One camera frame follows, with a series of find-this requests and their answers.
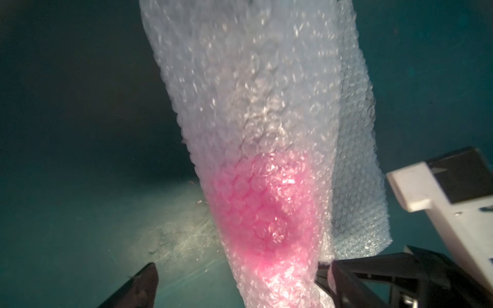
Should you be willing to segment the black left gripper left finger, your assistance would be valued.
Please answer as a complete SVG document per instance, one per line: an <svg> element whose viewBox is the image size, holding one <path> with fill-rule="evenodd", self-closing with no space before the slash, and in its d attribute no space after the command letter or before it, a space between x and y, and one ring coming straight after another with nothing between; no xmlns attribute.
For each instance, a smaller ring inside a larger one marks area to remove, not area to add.
<svg viewBox="0 0 493 308"><path fill-rule="evenodd" d="M98 308L153 308L158 285L157 267L148 263Z"/></svg>

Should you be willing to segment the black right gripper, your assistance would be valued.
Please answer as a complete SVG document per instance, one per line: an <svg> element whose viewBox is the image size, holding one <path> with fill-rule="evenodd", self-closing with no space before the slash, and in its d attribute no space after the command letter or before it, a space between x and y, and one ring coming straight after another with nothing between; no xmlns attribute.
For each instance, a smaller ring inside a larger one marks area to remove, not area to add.
<svg viewBox="0 0 493 308"><path fill-rule="evenodd" d="M409 246L396 254L335 261L380 299L379 307L492 307L491 291L450 258L431 250ZM319 264L315 278L329 296L330 265Z"/></svg>

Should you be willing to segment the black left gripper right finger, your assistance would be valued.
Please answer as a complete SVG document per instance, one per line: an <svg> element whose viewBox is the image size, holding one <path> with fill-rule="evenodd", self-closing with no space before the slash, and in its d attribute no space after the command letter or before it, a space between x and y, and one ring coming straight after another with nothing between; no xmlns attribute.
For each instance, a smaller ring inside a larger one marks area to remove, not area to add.
<svg viewBox="0 0 493 308"><path fill-rule="evenodd" d="M330 265L327 283L335 307L380 306L380 299L339 261Z"/></svg>

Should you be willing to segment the pink plastic wine glass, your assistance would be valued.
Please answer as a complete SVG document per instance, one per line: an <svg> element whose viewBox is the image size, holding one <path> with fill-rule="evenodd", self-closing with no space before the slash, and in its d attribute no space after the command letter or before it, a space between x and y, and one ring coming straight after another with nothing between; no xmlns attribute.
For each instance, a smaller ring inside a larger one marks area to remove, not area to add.
<svg viewBox="0 0 493 308"><path fill-rule="evenodd" d="M312 275L323 211L309 156L278 151L240 160L219 170L207 197L237 271Z"/></svg>

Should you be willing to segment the clear bubble wrap sheet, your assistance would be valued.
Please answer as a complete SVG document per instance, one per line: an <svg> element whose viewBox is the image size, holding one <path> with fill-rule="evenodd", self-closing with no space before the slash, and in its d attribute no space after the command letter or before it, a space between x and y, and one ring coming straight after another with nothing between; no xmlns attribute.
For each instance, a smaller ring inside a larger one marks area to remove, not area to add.
<svg viewBox="0 0 493 308"><path fill-rule="evenodd" d="M139 5L208 204L213 177L240 160L298 151L312 162L323 211L312 275L262 277L227 257L245 305L332 307L315 284L318 265L374 256L392 241L353 3Z"/></svg>

